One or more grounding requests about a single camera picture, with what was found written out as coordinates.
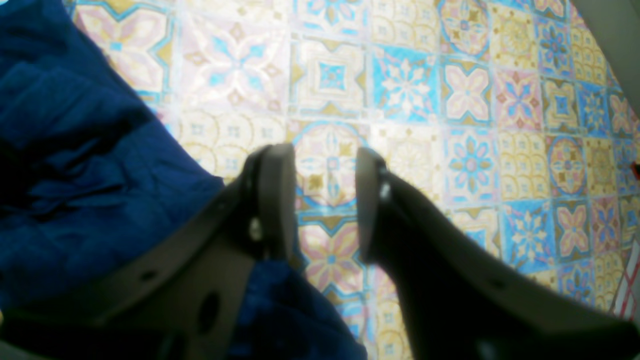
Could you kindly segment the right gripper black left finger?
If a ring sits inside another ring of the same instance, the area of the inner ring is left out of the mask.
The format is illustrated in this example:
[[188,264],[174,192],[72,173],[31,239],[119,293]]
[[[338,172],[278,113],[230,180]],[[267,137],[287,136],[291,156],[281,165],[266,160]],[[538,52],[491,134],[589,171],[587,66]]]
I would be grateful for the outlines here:
[[3,360],[221,360],[257,262],[287,261],[295,151],[266,145],[182,228],[108,276],[5,311]]

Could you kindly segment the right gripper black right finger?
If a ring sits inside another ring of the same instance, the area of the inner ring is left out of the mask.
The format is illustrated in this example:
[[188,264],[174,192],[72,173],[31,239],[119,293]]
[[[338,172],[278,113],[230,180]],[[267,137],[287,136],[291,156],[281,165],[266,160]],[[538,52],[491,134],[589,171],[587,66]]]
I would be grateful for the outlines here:
[[359,251],[393,281],[416,360],[633,360],[639,329],[496,259],[359,148]]

